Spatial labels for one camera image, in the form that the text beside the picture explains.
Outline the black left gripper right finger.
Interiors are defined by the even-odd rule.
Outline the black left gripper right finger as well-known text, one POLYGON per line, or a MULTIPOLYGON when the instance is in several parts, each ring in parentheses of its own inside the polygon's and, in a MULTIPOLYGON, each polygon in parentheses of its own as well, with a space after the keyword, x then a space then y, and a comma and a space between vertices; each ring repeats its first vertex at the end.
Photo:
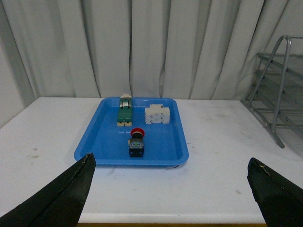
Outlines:
POLYGON ((303 225, 303 189, 256 158, 248 163, 247 179, 268 227, 303 225))

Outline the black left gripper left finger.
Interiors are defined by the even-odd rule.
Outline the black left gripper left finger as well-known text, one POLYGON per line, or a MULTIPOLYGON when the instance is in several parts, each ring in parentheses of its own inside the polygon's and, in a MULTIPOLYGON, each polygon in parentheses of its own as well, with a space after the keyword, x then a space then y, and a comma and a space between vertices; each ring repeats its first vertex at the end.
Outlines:
POLYGON ((75 227, 96 168, 92 153, 81 158, 29 199, 0 218, 2 227, 75 227))

